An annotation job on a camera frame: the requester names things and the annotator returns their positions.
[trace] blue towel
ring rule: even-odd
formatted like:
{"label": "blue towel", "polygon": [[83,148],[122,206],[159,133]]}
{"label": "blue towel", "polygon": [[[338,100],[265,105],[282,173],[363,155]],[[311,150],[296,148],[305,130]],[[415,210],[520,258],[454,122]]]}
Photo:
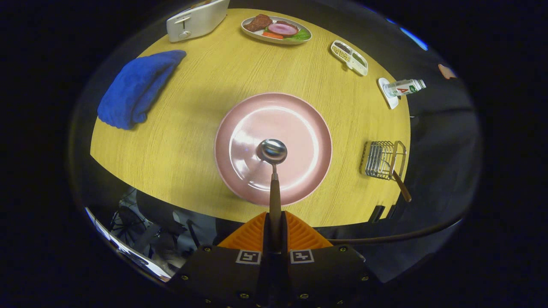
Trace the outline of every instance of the blue towel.
{"label": "blue towel", "polygon": [[101,99],[99,119],[123,129],[144,122],[160,89],[185,56],[182,50],[171,50],[127,63]]}

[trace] carrot slice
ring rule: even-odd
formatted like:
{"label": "carrot slice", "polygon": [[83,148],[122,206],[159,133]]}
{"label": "carrot slice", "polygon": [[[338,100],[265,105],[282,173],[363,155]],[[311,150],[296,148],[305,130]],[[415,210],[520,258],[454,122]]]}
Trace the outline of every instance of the carrot slice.
{"label": "carrot slice", "polygon": [[279,35],[279,34],[275,34],[275,33],[270,33],[270,32],[263,32],[262,33],[263,36],[268,36],[268,37],[272,37],[272,38],[277,38],[277,39],[283,39],[283,35]]}

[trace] metal spoon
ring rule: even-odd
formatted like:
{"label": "metal spoon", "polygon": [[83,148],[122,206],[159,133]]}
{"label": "metal spoon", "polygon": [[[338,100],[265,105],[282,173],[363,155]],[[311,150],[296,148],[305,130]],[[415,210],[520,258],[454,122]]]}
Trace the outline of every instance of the metal spoon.
{"label": "metal spoon", "polygon": [[272,235],[272,248],[281,250],[280,218],[282,216],[282,202],[279,194],[279,180],[276,173],[276,165],[283,163],[287,157],[287,147],[276,139],[266,139],[259,145],[260,158],[272,165],[272,177],[270,180],[270,233]]}

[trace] white toaster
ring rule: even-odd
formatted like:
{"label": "white toaster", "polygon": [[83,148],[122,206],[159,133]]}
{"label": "white toaster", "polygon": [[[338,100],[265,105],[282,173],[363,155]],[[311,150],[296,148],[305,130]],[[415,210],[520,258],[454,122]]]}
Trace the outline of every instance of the white toaster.
{"label": "white toaster", "polygon": [[206,0],[171,17],[166,22],[170,42],[206,35],[226,17],[230,0]]}

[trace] white saucer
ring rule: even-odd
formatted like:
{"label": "white saucer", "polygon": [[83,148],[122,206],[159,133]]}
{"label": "white saucer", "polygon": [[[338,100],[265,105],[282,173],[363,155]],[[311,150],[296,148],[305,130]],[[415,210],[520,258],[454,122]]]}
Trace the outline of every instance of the white saucer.
{"label": "white saucer", "polygon": [[385,84],[389,84],[389,83],[390,83],[390,82],[388,81],[388,79],[386,79],[386,78],[379,78],[378,83],[379,83],[380,92],[383,94],[384,100],[388,103],[388,105],[390,106],[390,109],[396,108],[396,107],[398,106],[398,104],[399,104],[398,97],[397,97],[397,96],[389,97],[388,95],[386,95],[386,93],[384,93],[384,90],[383,90],[383,86],[384,86]]}

